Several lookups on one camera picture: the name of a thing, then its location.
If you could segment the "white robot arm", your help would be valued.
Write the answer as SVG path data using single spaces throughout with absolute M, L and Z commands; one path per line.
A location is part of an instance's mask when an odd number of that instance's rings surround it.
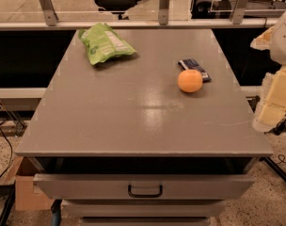
M 275 74 L 267 73 L 264 76 L 261 99 L 252 122 L 256 131 L 268 132 L 286 115 L 286 11 L 274 26 L 254 39 L 250 46 L 257 50 L 268 50 L 270 58 L 281 65 Z

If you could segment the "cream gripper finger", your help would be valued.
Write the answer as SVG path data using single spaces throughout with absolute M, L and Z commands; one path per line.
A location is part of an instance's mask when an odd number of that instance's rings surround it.
M 250 47 L 261 51 L 269 50 L 271 48 L 271 37 L 273 30 L 273 26 L 266 29 L 263 33 L 261 33 L 261 35 L 250 43 Z
M 285 115 L 286 66 L 282 66 L 275 74 L 265 75 L 252 126 L 258 132 L 269 132 L 285 118 Z

